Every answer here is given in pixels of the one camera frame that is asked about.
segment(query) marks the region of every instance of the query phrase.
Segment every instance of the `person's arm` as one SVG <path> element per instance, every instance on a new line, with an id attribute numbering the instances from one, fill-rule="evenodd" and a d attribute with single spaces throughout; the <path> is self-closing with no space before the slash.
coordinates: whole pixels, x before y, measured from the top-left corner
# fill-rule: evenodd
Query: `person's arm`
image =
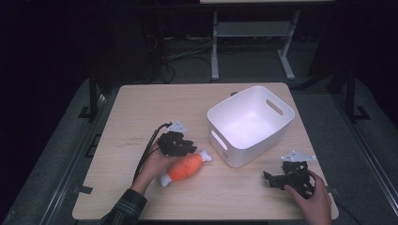
<path id="1" fill-rule="evenodd" d="M 310 225 L 331 225 L 331 201 L 325 183 L 314 172 L 309 173 L 315 180 L 315 191 L 308 200 L 302 198 L 292 187 L 286 185 L 284 188 L 301 208 Z"/>
<path id="2" fill-rule="evenodd" d="M 146 189 L 152 180 L 166 173 L 169 166 L 177 159 L 178 157 L 165 156 L 155 142 L 151 146 L 148 157 L 137 178 L 132 182 L 131 187 L 126 190 L 111 212 L 102 218 L 98 224 L 136 224 L 146 204 L 146 198 L 144 197 Z"/>

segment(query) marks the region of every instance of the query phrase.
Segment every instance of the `bin handle hole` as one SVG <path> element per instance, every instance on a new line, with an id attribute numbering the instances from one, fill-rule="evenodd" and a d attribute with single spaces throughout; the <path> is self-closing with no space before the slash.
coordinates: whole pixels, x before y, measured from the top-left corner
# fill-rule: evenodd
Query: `bin handle hole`
<path id="1" fill-rule="evenodd" d="M 279 115 L 283 115 L 283 111 L 281 109 L 279 109 L 278 106 L 276 106 L 272 101 L 270 101 L 269 99 L 266 100 L 267 105 L 272 108 L 272 110 L 274 110 L 276 113 L 278 113 Z"/>
<path id="2" fill-rule="evenodd" d="M 220 143 L 220 145 L 223 147 L 223 149 L 228 150 L 226 147 L 226 144 L 222 141 L 222 139 L 219 137 L 219 135 L 214 132 L 214 130 L 211 130 L 211 134 L 213 135 L 214 138 Z"/>

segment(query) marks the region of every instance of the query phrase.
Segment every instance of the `metal bar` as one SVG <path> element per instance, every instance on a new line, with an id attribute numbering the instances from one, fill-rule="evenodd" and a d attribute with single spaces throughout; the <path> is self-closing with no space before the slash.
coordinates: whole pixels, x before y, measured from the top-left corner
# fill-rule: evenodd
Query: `metal bar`
<path id="1" fill-rule="evenodd" d="M 355 138 L 357 139 L 360 149 L 362 150 L 363 155 L 365 155 L 366 161 L 370 166 L 371 171 L 373 172 L 377 183 L 380 185 L 382 191 L 384 192 L 387 201 L 390 203 L 392 210 L 395 212 L 395 215 L 398 216 L 398 192 L 395 189 L 393 183 L 390 181 L 389 177 L 386 175 L 383 167 L 381 166 L 380 162 L 377 160 L 375 156 L 375 151 L 366 142 L 366 139 L 363 137 L 360 129 L 352 120 L 348 118 L 347 114 L 344 110 L 344 104 L 338 95 L 332 95 L 332 99 L 334 103 L 338 106 L 337 108 L 341 111 L 345 122 L 348 124 L 351 132 L 354 134 Z"/>
<path id="2" fill-rule="evenodd" d="M 282 67 L 284 70 L 284 73 L 286 74 L 287 80 L 295 80 L 295 75 L 293 73 L 292 68 L 290 67 L 289 61 L 287 61 L 286 56 L 283 56 L 282 50 L 278 50 L 278 56 L 279 59 L 281 60 Z"/>
<path id="3" fill-rule="evenodd" d="M 296 10 L 290 23 L 289 29 L 286 34 L 286 42 L 282 48 L 282 57 L 286 57 L 287 51 L 289 51 L 290 43 L 292 42 L 293 35 L 295 34 L 296 26 L 299 20 L 300 10 Z"/>
<path id="4" fill-rule="evenodd" d="M 217 11 L 215 11 L 213 19 L 213 51 L 211 53 L 211 80 L 213 81 L 217 81 L 220 78 L 219 60 L 217 58 L 217 36 L 218 36 L 218 21 L 217 21 Z"/>
<path id="5" fill-rule="evenodd" d="M 104 96 L 99 98 L 98 105 L 102 107 L 106 103 L 106 99 Z M 69 183 L 72 178 L 73 172 L 80 161 L 80 158 L 84 156 L 84 150 L 87 146 L 90 145 L 89 136 L 94 132 L 94 126 L 96 125 L 96 121 L 98 120 L 98 116 L 96 116 L 94 123 L 88 123 L 87 127 L 85 128 L 85 134 L 80 143 L 79 147 L 76 148 L 75 152 L 70 159 L 69 165 L 63 174 L 61 181 L 59 182 L 58 186 L 56 187 L 52 199 L 44 213 L 43 217 L 41 218 L 40 225 L 50 225 L 54 224 L 58 211 L 60 210 L 63 201 L 66 198 Z"/>
<path id="6" fill-rule="evenodd" d="M 263 10 L 264 8 L 323 8 L 336 5 L 336 1 L 328 2 L 290 2 L 290 3 L 228 3 L 228 4 L 155 4 L 141 5 L 125 4 L 123 6 L 103 6 L 103 7 L 81 7 L 83 10 L 133 10 L 137 12 L 154 11 L 223 11 L 231 9 L 239 10 Z"/>
<path id="7" fill-rule="evenodd" d="M 286 37 L 290 21 L 219 22 L 218 37 Z"/>
<path id="8" fill-rule="evenodd" d="M 355 76 L 351 68 L 348 73 L 347 87 L 345 94 L 345 112 L 351 122 L 355 123 L 354 119 L 354 104 L 355 104 Z"/>
<path id="9" fill-rule="evenodd" d="M 88 85 L 90 87 L 90 119 L 88 120 L 90 123 L 94 120 L 98 112 L 97 106 L 97 84 L 96 77 L 94 74 L 94 69 L 90 74 L 88 79 Z"/>

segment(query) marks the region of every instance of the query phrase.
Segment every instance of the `black cable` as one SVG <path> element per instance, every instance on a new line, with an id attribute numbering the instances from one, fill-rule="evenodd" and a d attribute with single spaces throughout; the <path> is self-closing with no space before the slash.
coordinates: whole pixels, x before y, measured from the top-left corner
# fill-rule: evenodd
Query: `black cable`
<path id="1" fill-rule="evenodd" d="M 157 148 L 157 149 L 153 150 L 152 152 L 150 152 L 150 153 L 145 157 L 145 160 L 144 160 L 144 161 L 146 161 L 146 159 L 149 158 L 150 155 L 152 155 L 154 152 L 158 151 L 159 149 L 160 149 L 160 148 Z"/>
<path id="2" fill-rule="evenodd" d="M 166 70 L 171 70 L 171 73 L 172 73 L 172 77 L 169 79 L 169 80 L 167 80 L 166 79 L 166 74 L 164 74 L 161 70 L 159 71 L 159 73 L 160 73 L 160 75 L 161 75 L 161 80 L 163 81 L 163 83 L 164 84 L 169 84 L 170 82 L 172 82 L 173 81 L 173 79 L 175 78 L 175 76 L 176 76 L 176 70 L 173 68 L 173 67 L 171 67 L 170 65 L 168 65 L 168 64 L 166 64 L 166 65 L 164 65 L 165 67 L 166 67 Z"/>
<path id="3" fill-rule="evenodd" d="M 134 178 L 132 179 L 132 181 L 135 181 L 135 179 L 137 178 L 137 176 L 138 176 L 138 174 L 140 173 L 141 168 L 143 167 L 144 162 L 145 162 L 145 160 L 147 159 L 147 157 L 148 157 L 150 154 L 152 154 L 153 152 L 156 151 L 156 150 L 155 150 L 155 151 L 153 151 L 152 153 L 148 154 L 149 149 L 150 149 L 150 147 L 152 146 L 153 142 L 155 141 L 156 137 L 158 136 L 159 131 L 160 131 L 162 128 L 164 128 L 164 127 L 167 127 L 167 128 L 168 128 L 168 127 L 170 127 L 171 125 L 172 125 L 172 123 L 163 124 L 163 125 L 161 125 L 158 129 L 156 129 L 155 132 L 153 132 L 152 137 L 150 138 L 149 143 L 147 144 L 146 149 L 145 149 L 143 155 L 141 156 L 140 162 L 138 162 L 137 168 L 135 169 Z"/>
<path id="4" fill-rule="evenodd" d="M 173 59 L 173 60 L 170 60 L 170 61 L 174 62 L 174 61 L 181 60 L 181 59 L 199 59 L 199 60 L 204 61 L 206 64 L 208 64 L 211 67 L 211 64 L 206 59 L 201 58 L 201 57 L 197 57 L 197 56 L 182 56 L 180 58 Z"/>
<path id="5" fill-rule="evenodd" d="M 193 42 L 193 43 L 202 44 L 202 43 L 206 43 L 206 42 L 208 42 L 209 40 L 211 40 L 211 37 L 200 37 L 200 38 L 189 38 L 189 37 L 185 37 L 184 40 L 190 41 L 190 42 Z"/>
<path id="6" fill-rule="evenodd" d="M 359 225 L 362 225 L 362 223 L 360 222 L 360 220 L 357 219 L 357 217 L 355 217 L 354 214 L 352 214 L 350 211 L 348 211 L 348 209 L 346 209 L 342 204 L 340 204 L 340 203 L 337 202 L 336 200 L 334 200 L 334 202 L 336 203 L 337 206 L 339 206 L 340 208 L 342 208 L 349 216 L 351 216 Z"/>
<path id="7" fill-rule="evenodd" d="M 182 58 L 182 57 L 185 57 L 185 56 L 188 56 L 188 55 L 201 53 L 204 50 L 210 50 L 211 47 L 212 47 L 211 42 L 209 42 L 206 46 L 198 47 L 198 48 L 186 51 L 184 53 L 182 52 L 182 53 L 178 53 L 178 54 L 175 54 L 175 55 L 167 56 L 166 58 L 168 60 L 178 59 L 178 58 Z"/>

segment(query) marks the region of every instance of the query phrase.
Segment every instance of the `cable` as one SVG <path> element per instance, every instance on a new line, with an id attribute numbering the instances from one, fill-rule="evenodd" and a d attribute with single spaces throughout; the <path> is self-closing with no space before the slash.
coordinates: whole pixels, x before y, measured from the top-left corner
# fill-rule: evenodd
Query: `cable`
<path id="1" fill-rule="evenodd" d="M 207 41 L 211 41 L 211 37 L 185 37 L 185 39 L 195 43 L 204 43 Z"/>
<path id="2" fill-rule="evenodd" d="M 346 209 L 342 204 L 340 204 L 336 200 L 334 200 L 334 202 L 336 203 L 337 206 L 341 207 L 349 216 L 351 216 L 359 225 L 362 225 L 360 220 L 357 219 L 357 217 L 355 217 L 354 214 L 352 214 L 350 211 L 348 211 L 348 209 Z"/>
<path id="3" fill-rule="evenodd" d="M 181 60 L 181 59 L 199 59 L 199 60 L 204 61 L 206 64 L 208 64 L 211 67 L 211 64 L 206 59 L 201 58 L 201 57 L 197 57 L 197 56 L 185 56 L 185 57 L 181 57 L 181 58 L 178 58 L 178 59 L 171 60 L 171 62 L 176 61 L 176 60 Z"/>
<path id="4" fill-rule="evenodd" d="M 154 40 L 154 46 L 153 47 L 151 47 L 150 49 L 146 49 L 147 51 L 149 51 L 150 53 L 152 53 L 153 51 L 155 51 L 155 49 L 158 47 L 158 45 L 159 45 L 159 42 L 158 42 L 158 39 L 155 37 L 155 36 L 151 36 L 151 35 L 146 35 L 145 36 L 146 38 L 148 38 L 148 39 L 153 39 Z"/>
<path id="5" fill-rule="evenodd" d="M 175 55 L 171 55 L 171 56 L 166 56 L 166 59 L 177 59 L 177 58 L 180 58 L 180 57 L 183 57 L 183 56 L 187 56 L 187 55 L 190 55 L 190 54 L 199 53 L 199 52 L 201 52 L 203 50 L 209 49 L 211 47 L 212 43 L 213 43 L 213 41 L 209 41 L 205 45 L 200 46 L 198 48 L 195 48 L 193 50 L 189 50 L 189 51 L 186 51 L 184 53 L 179 53 L 179 54 L 175 54 Z"/>
<path id="6" fill-rule="evenodd" d="M 164 74 L 161 70 L 159 71 L 159 73 L 160 73 L 160 75 L 161 75 L 161 80 L 163 81 L 163 83 L 164 83 L 164 84 L 169 84 L 169 83 L 172 82 L 173 79 L 175 78 L 175 76 L 176 76 L 176 70 L 175 70 L 173 67 L 171 67 L 170 65 L 168 65 L 168 64 L 163 65 L 163 66 L 166 67 L 166 72 L 168 72 L 169 69 L 170 69 L 171 72 L 172 72 L 172 77 L 170 78 L 170 80 L 167 81 L 167 80 L 166 80 L 166 74 Z"/>
<path id="7" fill-rule="evenodd" d="M 158 136 L 159 131 L 160 131 L 162 128 L 168 128 L 168 127 L 170 127 L 171 125 L 172 125 L 172 123 L 163 124 L 163 125 L 161 125 L 158 129 L 156 129 L 155 132 L 153 132 L 152 137 L 150 138 L 149 143 L 147 144 L 146 149 L 145 149 L 143 155 L 141 156 L 140 162 L 138 162 L 137 168 L 135 169 L 134 178 L 132 179 L 132 181 L 135 181 L 135 179 L 137 178 L 137 176 L 138 176 L 138 174 L 140 173 L 141 168 L 143 167 L 143 165 L 144 165 L 144 163 L 145 163 L 147 157 L 149 157 L 150 154 L 152 154 L 153 152 L 155 152 L 156 150 L 158 150 L 158 149 L 156 149 L 155 151 L 153 151 L 153 152 L 151 152 L 151 153 L 148 154 L 149 149 L 150 149 L 150 147 L 152 146 L 153 142 L 155 141 L 156 137 Z"/>

